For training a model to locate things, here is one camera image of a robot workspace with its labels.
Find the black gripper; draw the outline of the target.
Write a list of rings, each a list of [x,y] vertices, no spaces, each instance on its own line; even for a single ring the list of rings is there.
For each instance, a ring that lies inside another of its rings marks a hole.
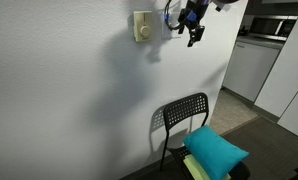
[[[182,34],[184,28],[188,28],[190,35],[188,47],[192,47],[202,38],[205,27],[200,25],[200,20],[204,17],[209,4],[209,0],[188,0],[186,7],[181,10],[178,18],[181,26],[178,33]]]

